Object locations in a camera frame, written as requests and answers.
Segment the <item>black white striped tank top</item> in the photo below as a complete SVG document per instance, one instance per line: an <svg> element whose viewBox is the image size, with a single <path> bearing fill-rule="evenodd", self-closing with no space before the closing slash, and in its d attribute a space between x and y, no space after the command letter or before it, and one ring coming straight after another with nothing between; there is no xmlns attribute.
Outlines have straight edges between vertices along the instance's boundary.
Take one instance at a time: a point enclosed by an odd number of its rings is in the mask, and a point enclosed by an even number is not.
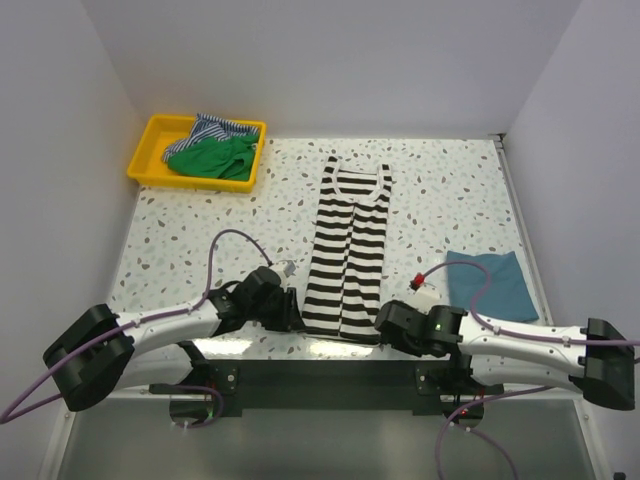
<svg viewBox="0 0 640 480"><path fill-rule="evenodd" d="M320 186L307 288L301 311L306 332L376 345L393 178L345 170L327 160Z"/></svg>

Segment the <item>blue ribbed tank top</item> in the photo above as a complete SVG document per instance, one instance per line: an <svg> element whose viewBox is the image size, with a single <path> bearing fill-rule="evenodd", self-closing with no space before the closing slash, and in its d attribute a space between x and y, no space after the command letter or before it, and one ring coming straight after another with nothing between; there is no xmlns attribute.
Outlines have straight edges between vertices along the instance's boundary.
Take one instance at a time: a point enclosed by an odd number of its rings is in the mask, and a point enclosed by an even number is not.
<svg viewBox="0 0 640 480"><path fill-rule="evenodd" d="M522 269L513 251L499 255L466 255L449 251L447 262L473 262L485 268L491 285L477 302L477 312L486 317L531 323L539 319ZM476 267L455 264L447 267L447 287L452 306L470 310L472 297L484 286L485 275Z"/></svg>

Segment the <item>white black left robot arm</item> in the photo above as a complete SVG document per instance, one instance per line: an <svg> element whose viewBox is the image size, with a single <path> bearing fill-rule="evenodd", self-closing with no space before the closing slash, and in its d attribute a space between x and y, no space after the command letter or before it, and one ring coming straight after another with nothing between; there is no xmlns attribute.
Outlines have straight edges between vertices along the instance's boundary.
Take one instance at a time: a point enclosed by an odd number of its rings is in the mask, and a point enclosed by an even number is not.
<svg viewBox="0 0 640 480"><path fill-rule="evenodd" d="M207 380L195 341L239 331L256 321L268 331L303 327L290 261L261 266L242 281L173 308L115 313L89 308L44 352L43 361L67 407L89 409L113 391L152 384L200 390Z"/></svg>

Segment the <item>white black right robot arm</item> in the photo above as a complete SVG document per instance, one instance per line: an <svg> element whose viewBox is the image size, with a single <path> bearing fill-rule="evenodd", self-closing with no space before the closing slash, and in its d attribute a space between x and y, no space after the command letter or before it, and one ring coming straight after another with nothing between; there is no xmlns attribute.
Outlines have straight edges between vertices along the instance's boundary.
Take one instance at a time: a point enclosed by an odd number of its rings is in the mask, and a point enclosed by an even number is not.
<svg viewBox="0 0 640 480"><path fill-rule="evenodd" d="M506 384L574 391L602 408L635 408L635 350L607 321L584 327L510 325L435 305L428 312L397 300L374 323L383 343L444 363L426 373L444 395L471 395Z"/></svg>

